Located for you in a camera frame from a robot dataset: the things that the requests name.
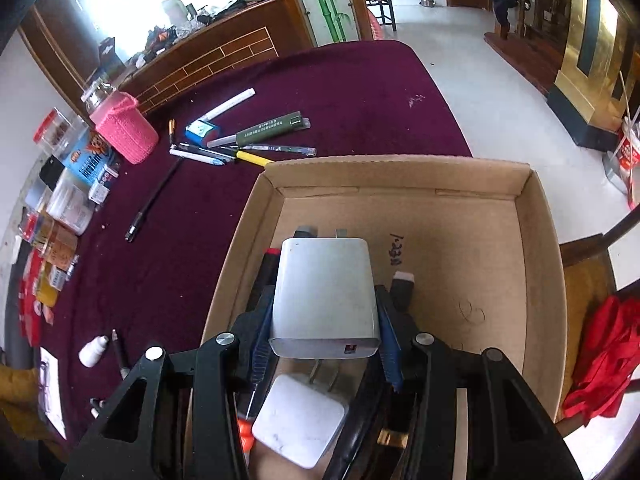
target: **wooden staircase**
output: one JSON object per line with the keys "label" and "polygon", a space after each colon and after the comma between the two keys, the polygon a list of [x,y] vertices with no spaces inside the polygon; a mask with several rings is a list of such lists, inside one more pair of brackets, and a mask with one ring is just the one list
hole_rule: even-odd
{"label": "wooden staircase", "polygon": [[519,0],[516,32],[496,24],[484,40],[547,95],[562,67],[571,0]]}

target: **white charger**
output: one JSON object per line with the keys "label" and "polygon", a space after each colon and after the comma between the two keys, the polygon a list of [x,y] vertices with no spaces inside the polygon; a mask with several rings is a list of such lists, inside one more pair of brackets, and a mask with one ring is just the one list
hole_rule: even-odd
{"label": "white charger", "polygon": [[335,397],[282,374],[273,381],[252,432],[279,455],[310,469],[331,446],[346,413]]}
{"label": "white charger", "polygon": [[292,359],[375,354],[380,332],[366,241],[283,242],[269,342],[276,355]]}

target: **white label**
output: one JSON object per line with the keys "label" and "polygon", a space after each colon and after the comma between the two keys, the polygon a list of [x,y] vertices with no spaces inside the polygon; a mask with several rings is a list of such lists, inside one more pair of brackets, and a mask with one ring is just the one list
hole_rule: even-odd
{"label": "white label", "polygon": [[98,183],[98,181],[96,181],[94,182],[94,184],[91,186],[91,189],[89,190],[89,199],[92,202],[101,204],[102,202],[104,202],[104,199],[107,198],[108,194],[109,194],[109,188],[103,186],[102,184]]}
{"label": "white label", "polygon": [[56,290],[62,290],[62,287],[65,286],[65,282],[66,272],[63,272],[57,267],[51,267],[51,272],[49,273],[49,285]]}

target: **pink jar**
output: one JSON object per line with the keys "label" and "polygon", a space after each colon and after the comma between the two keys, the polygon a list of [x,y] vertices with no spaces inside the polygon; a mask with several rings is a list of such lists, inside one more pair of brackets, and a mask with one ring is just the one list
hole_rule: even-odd
{"label": "pink jar", "polygon": [[131,164],[145,160],[159,137],[135,97],[98,78],[82,95],[95,129]]}

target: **white floor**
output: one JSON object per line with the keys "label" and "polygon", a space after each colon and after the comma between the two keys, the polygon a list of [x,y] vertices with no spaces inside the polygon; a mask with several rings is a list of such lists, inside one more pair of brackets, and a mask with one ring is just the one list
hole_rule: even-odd
{"label": "white floor", "polygon": [[[396,6],[389,38],[415,51],[444,95],[476,157],[529,163],[540,175],[560,243],[607,231],[629,213],[606,179],[599,152],[574,145],[545,98],[502,60],[483,35],[494,16],[479,9]],[[640,278],[640,226],[610,248],[618,287]],[[625,396],[617,418],[593,420],[566,442],[585,479],[609,461],[640,413]]]}

